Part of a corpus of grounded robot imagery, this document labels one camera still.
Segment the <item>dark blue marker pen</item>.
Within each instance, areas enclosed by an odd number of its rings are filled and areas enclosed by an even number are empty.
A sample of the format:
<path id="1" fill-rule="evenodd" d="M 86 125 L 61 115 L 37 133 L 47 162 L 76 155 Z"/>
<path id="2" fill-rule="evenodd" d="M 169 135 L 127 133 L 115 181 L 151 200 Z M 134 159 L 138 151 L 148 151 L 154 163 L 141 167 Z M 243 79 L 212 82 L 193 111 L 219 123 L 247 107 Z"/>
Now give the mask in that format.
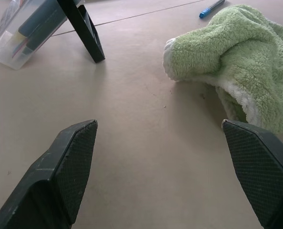
<path id="1" fill-rule="evenodd" d="M 18 29 L 25 37 L 22 53 L 28 55 L 38 49 L 65 20 L 66 15 L 57 0 L 45 0 Z"/>

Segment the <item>green fluffy towel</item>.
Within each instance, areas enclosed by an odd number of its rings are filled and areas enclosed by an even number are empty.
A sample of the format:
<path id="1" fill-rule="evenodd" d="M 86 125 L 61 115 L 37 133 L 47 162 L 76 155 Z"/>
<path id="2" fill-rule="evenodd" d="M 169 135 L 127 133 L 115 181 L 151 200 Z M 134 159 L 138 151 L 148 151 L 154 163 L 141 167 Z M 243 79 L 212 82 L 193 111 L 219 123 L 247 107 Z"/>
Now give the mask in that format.
<path id="1" fill-rule="evenodd" d="M 229 119 L 283 132 L 283 26 L 247 5 L 167 41 L 167 76 L 215 87 Z"/>

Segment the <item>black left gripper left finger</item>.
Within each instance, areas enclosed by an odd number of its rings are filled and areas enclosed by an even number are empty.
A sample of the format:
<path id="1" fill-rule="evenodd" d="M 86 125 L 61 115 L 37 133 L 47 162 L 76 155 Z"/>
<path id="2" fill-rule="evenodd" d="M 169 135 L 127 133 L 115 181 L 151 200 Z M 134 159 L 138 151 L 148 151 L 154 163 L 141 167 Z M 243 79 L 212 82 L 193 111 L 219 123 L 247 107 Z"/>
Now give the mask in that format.
<path id="1" fill-rule="evenodd" d="M 60 131 L 0 209 L 0 229 L 71 229 L 88 183 L 96 120 Z"/>

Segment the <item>black stand leg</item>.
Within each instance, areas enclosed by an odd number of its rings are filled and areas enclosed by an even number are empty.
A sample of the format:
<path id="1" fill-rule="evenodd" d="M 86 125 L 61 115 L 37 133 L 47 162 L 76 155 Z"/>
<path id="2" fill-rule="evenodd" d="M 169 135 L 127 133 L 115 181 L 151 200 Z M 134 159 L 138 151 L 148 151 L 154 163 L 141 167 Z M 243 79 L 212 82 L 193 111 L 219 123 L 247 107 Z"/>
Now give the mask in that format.
<path id="1" fill-rule="evenodd" d="M 76 6 L 74 0 L 57 0 L 66 18 L 70 21 L 80 40 L 84 44 L 88 53 L 95 63 L 105 60 L 105 55 L 97 30 L 85 8 L 82 4 Z"/>

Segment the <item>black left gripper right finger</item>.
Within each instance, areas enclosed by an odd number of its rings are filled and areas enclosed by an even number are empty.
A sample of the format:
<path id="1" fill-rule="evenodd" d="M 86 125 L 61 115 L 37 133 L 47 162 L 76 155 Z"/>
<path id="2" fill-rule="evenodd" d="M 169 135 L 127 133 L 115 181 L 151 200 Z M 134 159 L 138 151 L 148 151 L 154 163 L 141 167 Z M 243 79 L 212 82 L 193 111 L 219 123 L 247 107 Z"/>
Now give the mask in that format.
<path id="1" fill-rule="evenodd" d="M 264 229 L 283 229 L 283 143 L 257 126 L 223 120 L 241 187 Z"/>

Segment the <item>clear plastic box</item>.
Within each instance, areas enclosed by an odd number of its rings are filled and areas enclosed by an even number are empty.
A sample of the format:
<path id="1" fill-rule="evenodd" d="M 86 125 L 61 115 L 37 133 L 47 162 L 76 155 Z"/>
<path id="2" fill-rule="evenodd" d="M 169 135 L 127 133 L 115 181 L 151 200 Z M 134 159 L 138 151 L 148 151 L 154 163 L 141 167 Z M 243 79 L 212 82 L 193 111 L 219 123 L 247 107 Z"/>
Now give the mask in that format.
<path id="1" fill-rule="evenodd" d="M 0 19 L 0 63 L 18 70 L 68 19 L 59 0 L 11 0 Z"/>

